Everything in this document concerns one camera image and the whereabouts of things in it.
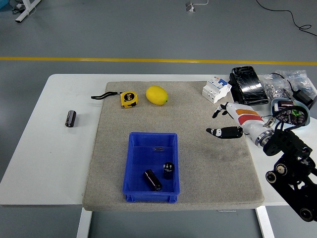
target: blue plastic bin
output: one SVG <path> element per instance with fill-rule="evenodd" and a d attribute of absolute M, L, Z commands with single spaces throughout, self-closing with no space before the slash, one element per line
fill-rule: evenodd
<path fill-rule="evenodd" d="M 163 177 L 166 162 L 175 165 L 172 179 Z M 162 184 L 160 191 L 152 191 L 143 178 L 147 169 L 151 169 Z M 130 133 L 122 192 L 127 202 L 177 202 L 180 187 L 176 133 Z"/>
<path fill-rule="evenodd" d="M 0 0 L 0 9 L 7 5 L 9 0 Z"/>

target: black cylindrical capacitor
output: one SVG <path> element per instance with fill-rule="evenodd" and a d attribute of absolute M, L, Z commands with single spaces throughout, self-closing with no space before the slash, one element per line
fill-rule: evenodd
<path fill-rule="evenodd" d="M 156 192 L 161 190 L 162 184 L 160 183 L 159 179 L 155 176 L 152 170 L 146 170 L 143 173 L 143 177 L 148 182 L 153 191 Z"/>
<path fill-rule="evenodd" d="M 73 110 L 70 110 L 67 115 L 65 126 L 73 127 L 75 123 L 75 118 L 76 118 L 76 112 Z"/>
<path fill-rule="evenodd" d="M 172 179 L 173 178 L 174 168 L 175 168 L 175 166 L 172 162 L 166 162 L 163 165 L 163 176 L 165 179 Z"/>

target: felt pad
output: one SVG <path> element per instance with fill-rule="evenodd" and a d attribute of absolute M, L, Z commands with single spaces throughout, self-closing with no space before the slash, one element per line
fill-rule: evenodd
<path fill-rule="evenodd" d="M 158 85 L 168 102 L 157 106 L 146 90 Z M 236 126 L 229 115 L 212 115 L 220 103 L 232 102 L 230 93 L 216 104 L 202 96 L 206 82 L 109 82 L 106 92 L 135 91 L 136 107 L 122 109 L 120 96 L 104 99 L 90 162 L 83 206 L 89 211 L 173 211 L 246 209 L 264 200 L 245 136 L 219 139 L 206 128 Z M 180 194 L 177 203 L 128 203 L 122 193 L 129 133 L 178 134 Z"/>

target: clear plastic bag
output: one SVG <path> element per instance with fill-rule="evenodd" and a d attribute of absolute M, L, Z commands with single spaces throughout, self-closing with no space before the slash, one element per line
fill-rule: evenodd
<path fill-rule="evenodd" d="M 317 90 L 307 77 L 305 70 L 295 70 L 295 71 L 283 71 L 277 70 L 276 73 L 279 73 L 285 77 L 286 80 L 292 85 L 294 91 L 302 90 L 304 91 L 311 99 L 314 99 L 317 95 Z"/>
<path fill-rule="evenodd" d="M 285 90 L 291 92 L 289 83 L 281 76 L 276 74 L 263 75 L 263 88 L 267 98 L 271 102 L 275 98 L 288 98 Z"/>
<path fill-rule="evenodd" d="M 317 90 L 307 77 L 305 70 L 277 70 L 275 73 L 277 74 L 263 75 L 262 80 L 263 88 L 270 101 L 275 98 L 288 98 L 286 92 L 293 95 L 293 91 L 297 90 L 304 91 L 311 99 L 314 99 L 317 95 Z"/>

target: yellow tape measure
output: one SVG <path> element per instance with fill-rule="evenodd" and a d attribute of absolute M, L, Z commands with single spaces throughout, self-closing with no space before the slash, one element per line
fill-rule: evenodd
<path fill-rule="evenodd" d="M 126 91 L 120 94 L 121 107 L 132 108 L 138 104 L 138 95 L 133 91 Z"/>

